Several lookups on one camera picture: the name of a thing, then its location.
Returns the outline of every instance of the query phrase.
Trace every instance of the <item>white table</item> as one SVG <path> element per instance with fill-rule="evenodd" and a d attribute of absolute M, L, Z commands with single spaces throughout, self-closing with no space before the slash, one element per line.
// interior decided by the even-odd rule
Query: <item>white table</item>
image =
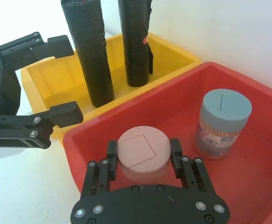
<path fill-rule="evenodd" d="M 42 4 L 59 7 L 60 1 L 34 2 L 35 11 Z M 0 44 L 34 31 L 39 31 L 44 40 L 55 35 L 69 35 L 60 8 L 56 10 L 56 14 L 54 19 L 61 21 L 58 23 L 57 31 L 46 27 L 39 20 L 30 20 L 30 26 L 23 30 L 25 24 L 21 25 L 21 21 L 18 20 L 20 26 L 18 28 L 14 26 L 13 31 L 18 29 L 19 34 L 10 33 L 3 36 L 0 33 Z M 8 29 L 10 27 L 6 27 L 5 34 L 8 33 Z M 17 76 L 21 81 L 20 71 L 17 71 Z M 22 89 L 18 115 L 31 113 L 29 101 Z M 58 141 L 54 141 L 46 150 L 0 148 L 0 224 L 69 224 L 71 210 L 79 198 L 80 194 L 72 179 L 64 149 Z"/>

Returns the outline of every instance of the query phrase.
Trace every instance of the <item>white wall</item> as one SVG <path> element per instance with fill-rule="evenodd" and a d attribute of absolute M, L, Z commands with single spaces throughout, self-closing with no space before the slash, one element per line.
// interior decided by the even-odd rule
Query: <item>white wall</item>
<path fill-rule="evenodd" d="M 121 32 L 116 0 L 105 28 Z M 150 32 L 272 87 L 272 0 L 153 0 Z"/>

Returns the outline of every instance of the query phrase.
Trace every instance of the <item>black taped tube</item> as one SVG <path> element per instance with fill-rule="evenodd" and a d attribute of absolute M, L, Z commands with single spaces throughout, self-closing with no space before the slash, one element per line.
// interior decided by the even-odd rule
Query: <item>black taped tube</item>
<path fill-rule="evenodd" d="M 147 84 L 153 72 L 153 54 L 147 41 L 152 0 L 118 0 L 127 83 Z"/>
<path fill-rule="evenodd" d="M 114 100 L 100 0 L 61 0 L 92 104 Z"/>

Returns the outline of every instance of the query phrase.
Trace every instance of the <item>pink lid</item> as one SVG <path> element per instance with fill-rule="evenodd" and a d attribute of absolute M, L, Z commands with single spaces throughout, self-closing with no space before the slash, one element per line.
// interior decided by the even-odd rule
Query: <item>pink lid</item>
<path fill-rule="evenodd" d="M 166 174 L 171 155 L 168 137 L 149 126 L 134 127 L 118 140 L 118 159 L 125 177 L 136 184 L 152 184 Z"/>

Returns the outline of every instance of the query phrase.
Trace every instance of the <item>blue lid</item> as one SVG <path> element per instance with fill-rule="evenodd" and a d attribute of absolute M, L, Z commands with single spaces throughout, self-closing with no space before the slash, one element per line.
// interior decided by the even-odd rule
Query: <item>blue lid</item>
<path fill-rule="evenodd" d="M 200 117 L 209 127 L 232 133 L 240 131 L 246 125 L 251 112 L 251 102 L 243 94 L 217 89 L 204 96 Z"/>

